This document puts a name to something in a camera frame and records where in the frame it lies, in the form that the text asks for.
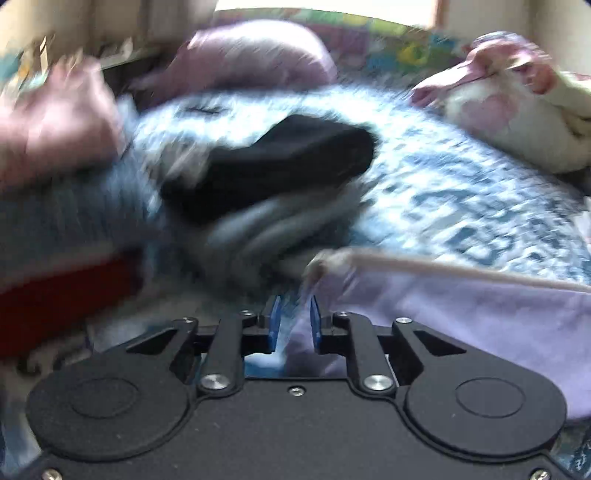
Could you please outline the pink white bundled duvet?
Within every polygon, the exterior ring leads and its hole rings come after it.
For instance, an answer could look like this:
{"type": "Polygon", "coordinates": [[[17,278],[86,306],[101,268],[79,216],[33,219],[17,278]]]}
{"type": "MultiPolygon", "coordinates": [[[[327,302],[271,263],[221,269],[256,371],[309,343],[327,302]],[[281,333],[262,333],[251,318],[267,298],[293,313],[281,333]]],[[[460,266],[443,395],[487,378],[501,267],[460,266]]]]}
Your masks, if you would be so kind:
{"type": "Polygon", "coordinates": [[[465,60],[419,83],[416,107],[439,106],[470,135],[552,174],[590,167],[590,78],[560,69],[505,31],[475,39],[465,60]]]}

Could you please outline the colourful alphabet foam mat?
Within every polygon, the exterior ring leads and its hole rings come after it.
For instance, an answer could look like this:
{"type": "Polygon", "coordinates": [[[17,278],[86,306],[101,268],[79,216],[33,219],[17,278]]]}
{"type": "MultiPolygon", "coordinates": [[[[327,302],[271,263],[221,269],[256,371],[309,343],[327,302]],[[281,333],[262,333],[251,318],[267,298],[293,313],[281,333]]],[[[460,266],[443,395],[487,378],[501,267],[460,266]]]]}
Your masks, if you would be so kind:
{"type": "Polygon", "coordinates": [[[238,8],[217,11],[214,26],[249,20],[291,21],[322,39],[339,70],[367,77],[398,77],[409,83],[463,60],[466,43],[439,31],[387,20],[301,8],[238,8]]]}

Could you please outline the blue white patterned quilt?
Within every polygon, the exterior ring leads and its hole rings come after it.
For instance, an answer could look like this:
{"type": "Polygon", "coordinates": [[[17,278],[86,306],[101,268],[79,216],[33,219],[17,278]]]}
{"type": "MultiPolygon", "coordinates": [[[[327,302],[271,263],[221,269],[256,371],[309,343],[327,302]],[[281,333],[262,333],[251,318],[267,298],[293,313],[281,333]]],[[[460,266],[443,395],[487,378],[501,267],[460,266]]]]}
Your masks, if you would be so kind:
{"type": "Polygon", "coordinates": [[[377,155],[365,177],[368,207],[263,269],[273,287],[285,287],[318,250],[341,247],[589,284],[590,254],[574,222],[584,207],[576,189],[408,106],[394,90],[207,92],[141,113],[136,140],[149,153],[173,141],[242,147],[291,114],[365,127],[377,155]]]}

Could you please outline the lavender pillow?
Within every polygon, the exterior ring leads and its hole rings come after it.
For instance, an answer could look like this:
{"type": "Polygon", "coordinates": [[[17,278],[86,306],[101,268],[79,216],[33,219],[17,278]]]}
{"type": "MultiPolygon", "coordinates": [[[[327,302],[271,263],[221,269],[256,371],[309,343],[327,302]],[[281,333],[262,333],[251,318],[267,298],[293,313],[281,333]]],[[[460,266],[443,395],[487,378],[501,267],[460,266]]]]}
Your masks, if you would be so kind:
{"type": "Polygon", "coordinates": [[[311,89],[337,79],[335,61],[314,31],[290,21],[252,20],[195,32],[168,66],[130,89],[160,104],[217,87],[311,89]]]}

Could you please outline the pink bunny sweatshirt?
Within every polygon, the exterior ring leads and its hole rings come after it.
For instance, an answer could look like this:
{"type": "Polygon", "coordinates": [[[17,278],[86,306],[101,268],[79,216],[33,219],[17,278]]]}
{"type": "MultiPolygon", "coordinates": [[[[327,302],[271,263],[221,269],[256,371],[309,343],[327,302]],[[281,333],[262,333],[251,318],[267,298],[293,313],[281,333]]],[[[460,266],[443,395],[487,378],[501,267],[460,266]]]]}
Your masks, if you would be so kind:
{"type": "Polygon", "coordinates": [[[1,190],[116,160],[127,145],[123,120],[100,63],[62,58],[45,82],[1,99],[1,190]]]}

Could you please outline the lavender pants with cream waistband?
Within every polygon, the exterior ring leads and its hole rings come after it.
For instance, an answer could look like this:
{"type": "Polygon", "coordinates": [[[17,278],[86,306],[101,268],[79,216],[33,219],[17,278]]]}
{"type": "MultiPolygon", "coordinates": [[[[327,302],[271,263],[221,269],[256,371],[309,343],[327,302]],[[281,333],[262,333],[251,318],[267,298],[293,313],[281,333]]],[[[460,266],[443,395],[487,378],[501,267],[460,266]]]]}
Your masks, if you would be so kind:
{"type": "Polygon", "coordinates": [[[365,248],[319,252],[304,270],[300,311],[284,347],[293,376],[342,376],[345,361],[315,354],[310,300],[378,326],[408,317],[552,380],[572,422],[590,416],[590,288],[448,265],[365,248]]]}

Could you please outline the folded blue jeans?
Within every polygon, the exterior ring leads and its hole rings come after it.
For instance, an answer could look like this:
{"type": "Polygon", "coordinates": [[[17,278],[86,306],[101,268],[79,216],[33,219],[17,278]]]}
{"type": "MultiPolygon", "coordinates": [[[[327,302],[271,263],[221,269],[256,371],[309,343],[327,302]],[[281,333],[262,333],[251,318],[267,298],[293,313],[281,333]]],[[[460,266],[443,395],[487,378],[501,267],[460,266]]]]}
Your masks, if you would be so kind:
{"type": "Polygon", "coordinates": [[[121,159],[1,196],[1,287],[161,239],[167,215],[128,148],[121,159]]]}

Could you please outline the black folded garment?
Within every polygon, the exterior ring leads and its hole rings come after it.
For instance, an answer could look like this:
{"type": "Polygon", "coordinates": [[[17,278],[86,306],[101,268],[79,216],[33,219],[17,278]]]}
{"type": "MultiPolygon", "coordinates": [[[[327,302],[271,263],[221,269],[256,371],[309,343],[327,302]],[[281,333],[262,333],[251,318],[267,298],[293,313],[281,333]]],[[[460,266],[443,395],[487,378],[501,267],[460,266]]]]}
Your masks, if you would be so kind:
{"type": "Polygon", "coordinates": [[[160,195],[185,220],[205,225],[276,195],[345,183],[369,169],[376,148],[363,127],[290,115],[252,145],[212,148],[204,175],[191,178],[190,162],[160,195]]]}

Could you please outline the dark red folded garment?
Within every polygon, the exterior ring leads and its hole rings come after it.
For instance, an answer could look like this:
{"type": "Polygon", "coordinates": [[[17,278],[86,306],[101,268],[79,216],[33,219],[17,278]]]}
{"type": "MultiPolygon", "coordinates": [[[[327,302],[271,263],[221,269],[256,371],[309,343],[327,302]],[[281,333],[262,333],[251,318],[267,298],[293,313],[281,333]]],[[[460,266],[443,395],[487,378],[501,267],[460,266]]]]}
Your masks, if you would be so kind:
{"type": "Polygon", "coordinates": [[[141,254],[130,250],[1,292],[1,358],[20,358],[131,298],[143,283],[141,254]]]}

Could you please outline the grey folded garment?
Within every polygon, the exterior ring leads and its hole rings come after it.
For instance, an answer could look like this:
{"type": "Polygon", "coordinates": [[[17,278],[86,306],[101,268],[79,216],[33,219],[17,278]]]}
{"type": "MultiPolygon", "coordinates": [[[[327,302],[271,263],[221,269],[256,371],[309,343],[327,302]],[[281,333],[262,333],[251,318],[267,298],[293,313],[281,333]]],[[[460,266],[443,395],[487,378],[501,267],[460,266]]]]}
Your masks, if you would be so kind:
{"type": "Polygon", "coordinates": [[[264,267],[325,227],[351,218],[362,208],[369,182],[273,196],[204,226],[177,215],[169,220],[169,240],[153,247],[159,274],[200,282],[215,290],[256,291],[264,267]]]}

